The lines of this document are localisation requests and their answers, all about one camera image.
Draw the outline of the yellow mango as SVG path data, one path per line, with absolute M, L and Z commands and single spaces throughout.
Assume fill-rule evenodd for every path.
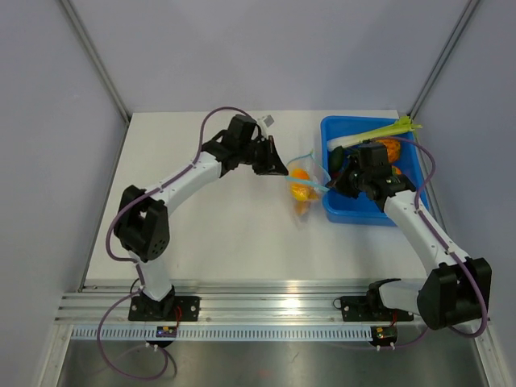
M 310 174 L 304 169 L 293 169 L 289 176 L 298 180 L 310 181 Z M 290 182 L 289 189 L 292 196 L 299 202 L 319 200 L 315 188 L 310 185 Z

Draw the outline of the clear zip top bag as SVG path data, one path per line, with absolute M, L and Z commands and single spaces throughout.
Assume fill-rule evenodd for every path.
M 306 223 L 310 212 L 317 207 L 329 192 L 326 184 L 331 177 L 321 162 L 315 157 L 314 150 L 294 157 L 286 164 L 288 171 L 285 185 L 292 208 L 294 222 L 299 227 Z

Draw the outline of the blue plastic tray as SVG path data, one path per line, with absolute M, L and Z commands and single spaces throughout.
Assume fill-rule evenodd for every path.
M 330 151 L 327 142 L 341 136 L 357 135 L 395 122 L 394 119 L 380 117 L 328 116 L 320 123 L 322 141 L 322 166 L 329 170 Z M 423 182 L 422 171 L 418 161 L 418 152 L 415 146 L 405 142 L 401 145 L 400 159 L 394 164 L 404 173 L 415 186 Z M 377 205 L 370 201 L 365 194 L 357 199 L 344 197 L 334 191 L 325 194 L 322 206 L 326 211 L 327 219 L 332 223 L 347 223 L 371 226 L 394 225 L 385 214 L 381 213 Z

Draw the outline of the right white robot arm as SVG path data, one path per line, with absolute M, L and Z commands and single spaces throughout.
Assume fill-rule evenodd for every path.
M 470 337 L 484 333 L 489 321 L 491 266 L 484 258 L 473 259 L 453 242 L 422 203 L 423 188 L 393 172 L 384 144 L 366 141 L 358 145 L 328 187 L 348 198 L 365 194 L 401 230 L 427 273 L 424 281 L 393 278 L 371 283 L 365 305 L 371 317 L 384 319 L 402 310 L 420 316 L 434 331 L 449 328 L 462 336 L 467 332 L 458 326 L 477 320 L 480 326 Z

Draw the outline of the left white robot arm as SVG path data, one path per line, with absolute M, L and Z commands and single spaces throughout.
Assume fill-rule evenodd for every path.
M 240 165 L 249 165 L 258 176 L 285 176 L 288 171 L 272 136 L 270 115 L 254 119 L 237 110 L 227 128 L 208 141 L 201 140 L 194 158 L 178 173 L 155 185 L 123 191 L 119 212 L 108 235 L 115 236 L 135 263 L 140 279 L 140 300 L 157 321 L 174 311 L 175 290 L 164 271 L 161 255 L 169 245 L 169 217 L 205 185 Z

